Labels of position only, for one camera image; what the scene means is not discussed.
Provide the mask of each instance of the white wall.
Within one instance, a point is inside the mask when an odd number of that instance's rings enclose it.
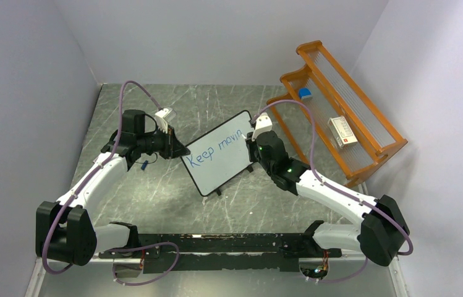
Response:
[[[409,223],[412,296],[463,296],[463,0],[390,0],[353,73],[410,140],[368,187]]]
[[[98,94],[51,0],[0,1],[0,296],[23,296],[35,211],[69,186]]]
[[[388,0],[56,0],[100,82],[279,84],[322,40],[351,69]]]

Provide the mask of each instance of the white box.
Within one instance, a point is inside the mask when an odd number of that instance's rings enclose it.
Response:
[[[343,116],[338,118],[330,118],[328,121],[328,127],[331,130],[331,133],[333,133],[333,137],[335,138],[335,141],[337,142],[337,145],[340,149],[347,145],[357,143],[355,134]]]

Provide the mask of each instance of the black metal base plate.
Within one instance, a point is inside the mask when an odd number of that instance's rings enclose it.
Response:
[[[220,235],[139,234],[143,246],[169,241],[179,246],[181,256],[175,271],[222,269],[279,269],[298,272],[299,258],[322,258],[324,250],[303,233],[249,233]],[[329,257],[341,257],[340,249],[327,250]],[[136,252],[133,257],[140,258]],[[115,253],[101,258],[127,258]],[[145,251],[144,273],[165,271],[175,258],[172,246]]]

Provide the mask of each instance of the gray wall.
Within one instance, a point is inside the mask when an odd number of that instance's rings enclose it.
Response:
[[[368,188],[409,222],[411,296],[463,296],[463,0],[391,0],[354,76],[410,140]]]
[[[388,0],[56,0],[100,82],[276,85],[322,40],[351,69]]]
[[[25,294],[35,210],[69,188],[97,93],[52,1],[0,1],[0,296]]]
[[[331,259],[330,280],[357,271],[363,258],[350,255]],[[62,275],[46,275],[40,297],[393,297],[395,288],[388,267],[369,263],[356,278],[338,284],[306,281],[300,272],[278,269],[178,271],[158,282],[128,288],[113,282],[112,264],[89,263],[73,267]],[[131,282],[149,280],[140,274]]]

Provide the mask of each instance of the table surface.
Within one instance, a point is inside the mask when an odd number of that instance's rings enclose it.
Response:
[[[251,114],[257,113],[267,99],[284,93],[282,87],[274,86],[145,87],[164,107],[177,111],[177,118],[171,124],[185,144],[244,109]],[[91,167],[101,147],[117,129],[119,89],[119,84],[103,85],[101,89],[73,184]],[[155,112],[154,105],[139,89],[128,87],[126,94],[124,109]],[[288,104],[278,110],[308,153],[311,127],[302,112]],[[296,157],[277,122],[273,130],[284,141],[289,155]],[[342,171],[320,141],[315,147],[314,160],[325,176],[345,182]],[[278,189],[258,164],[253,168],[253,173],[246,171],[226,183],[222,196],[211,194],[205,199],[198,193],[180,159],[159,159],[145,171],[133,166],[107,193],[91,218],[96,226],[111,221],[132,223],[138,226],[140,233],[303,232],[315,220],[347,223],[324,205]],[[335,264],[331,265],[331,279],[356,271],[362,259],[361,256],[332,259]],[[395,262],[396,273],[399,268]],[[397,296],[392,282],[395,274],[389,267],[373,263],[369,263],[358,277],[338,285],[317,285],[306,282],[300,273],[264,269],[172,272],[160,282],[130,288],[112,282],[111,265],[89,263],[73,267],[62,275],[45,275],[39,296],[313,296],[317,293],[321,296]],[[37,268],[34,275],[43,275],[40,263]],[[153,276],[139,277],[148,280]]]
[[[118,94],[121,85],[104,84],[85,136],[73,184],[92,166],[111,134],[117,129]],[[242,110],[252,115],[272,97],[285,92],[282,86],[249,85],[145,85],[163,107],[177,116],[171,123],[183,144],[208,132]],[[136,86],[128,85],[124,109],[154,114],[156,107]],[[294,137],[309,152],[311,125],[295,105],[278,108]],[[147,127],[154,127],[149,122]],[[273,130],[282,138],[290,157],[297,157],[279,124]],[[140,161],[152,161],[143,155]],[[343,183],[342,171],[322,141],[315,145],[314,162],[325,176]],[[313,221],[343,223],[337,213],[310,199],[278,189],[260,165],[243,172],[215,193],[202,197],[180,158],[159,158],[145,171],[133,166],[106,194],[91,213],[95,226],[111,221],[138,226],[140,233],[270,233],[303,232]]]

